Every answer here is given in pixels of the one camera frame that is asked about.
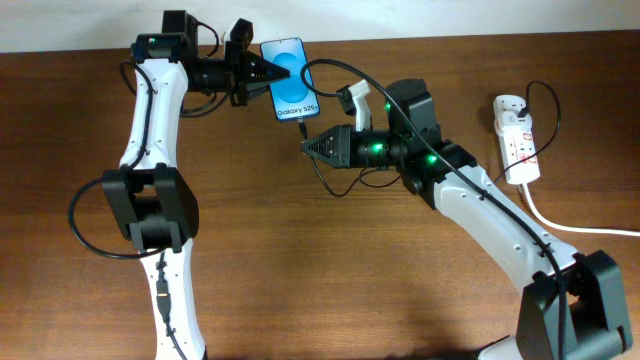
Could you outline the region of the white power strip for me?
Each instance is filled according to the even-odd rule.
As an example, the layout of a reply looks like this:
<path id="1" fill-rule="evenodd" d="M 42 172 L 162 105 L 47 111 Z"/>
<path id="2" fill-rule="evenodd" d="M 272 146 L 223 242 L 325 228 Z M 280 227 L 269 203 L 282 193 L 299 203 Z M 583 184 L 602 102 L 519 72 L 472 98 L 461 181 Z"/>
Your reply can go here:
<path id="1" fill-rule="evenodd" d="M 540 177 L 538 159 L 531 128 L 524 131 L 503 131 L 499 128 L 498 117 L 502 112 L 517 112 L 520 117 L 529 114 L 524 111 L 525 100 L 515 95 L 499 95 L 493 102 L 494 127 L 498 135 L 506 181 L 511 185 L 533 182 Z"/>

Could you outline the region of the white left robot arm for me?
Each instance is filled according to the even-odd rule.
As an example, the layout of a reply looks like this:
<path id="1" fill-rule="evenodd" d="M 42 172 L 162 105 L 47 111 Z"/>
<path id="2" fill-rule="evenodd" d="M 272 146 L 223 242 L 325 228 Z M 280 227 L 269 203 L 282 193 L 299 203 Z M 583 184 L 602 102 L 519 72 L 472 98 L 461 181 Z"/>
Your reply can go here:
<path id="1" fill-rule="evenodd" d="M 199 55 L 201 25 L 184 10 L 167 11 L 160 32 L 141 34 L 133 43 L 136 103 L 129 143 L 118 169 L 105 172 L 102 180 L 118 228 L 145 271 L 159 359 L 207 356 L 191 276 L 199 208 L 177 164 L 184 98 L 189 92 L 222 93 L 232 105 L 244 106 L 289 76 L 250 51 L 250 21 L 231 25 L 220 58 Z"/>

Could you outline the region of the white charger plug adapter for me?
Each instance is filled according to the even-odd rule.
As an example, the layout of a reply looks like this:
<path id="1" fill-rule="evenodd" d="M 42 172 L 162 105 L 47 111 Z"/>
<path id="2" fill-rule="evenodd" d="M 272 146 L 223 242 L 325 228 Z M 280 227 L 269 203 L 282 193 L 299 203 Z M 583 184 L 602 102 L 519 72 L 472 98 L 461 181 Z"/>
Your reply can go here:
<path id="1" fill-rule="evenodd" d="M 524 131 L 531 128 L 531 116 L 529 114 L 520 117 L 517 112 L 502 112 L 498 117 L 499 128 L 503 131 Z"/>

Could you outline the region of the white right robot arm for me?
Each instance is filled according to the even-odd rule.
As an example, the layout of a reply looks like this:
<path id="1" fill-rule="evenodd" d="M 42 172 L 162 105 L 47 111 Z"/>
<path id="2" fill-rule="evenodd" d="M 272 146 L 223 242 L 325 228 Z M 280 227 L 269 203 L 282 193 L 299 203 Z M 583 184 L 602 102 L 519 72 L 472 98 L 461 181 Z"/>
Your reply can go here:
<path id="1" fill-rule="evenodd" d="M 388 130 L 337 125 L 302 151 L 334 168 L 393 167 L 405 188 L 462 227 L 520 295 L 514 335 L 461 359 L 612 359 L 633 344 L 621 271 L 604 251 L 584 255 L 502 194 L 476 159 L 441 137 L 421 79 L 389 85 Z"/>

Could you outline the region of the blue Samsung smartphone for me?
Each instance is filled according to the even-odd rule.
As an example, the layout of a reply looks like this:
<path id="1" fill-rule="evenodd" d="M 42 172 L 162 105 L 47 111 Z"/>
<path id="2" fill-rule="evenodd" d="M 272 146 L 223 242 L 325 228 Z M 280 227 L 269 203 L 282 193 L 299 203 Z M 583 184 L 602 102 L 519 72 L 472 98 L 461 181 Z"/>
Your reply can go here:
<path id="1" fill-rule="evenodd" d="M 287 69 L 290 75 L 270 85 L 276 119 L 289 122 L 317 116 L 320 106 L 317 95 L 302 81 L 301 69 L 307 63 L 303 41 L 287 38 L 263 42 L 260 45 L 265 60 Z"/>

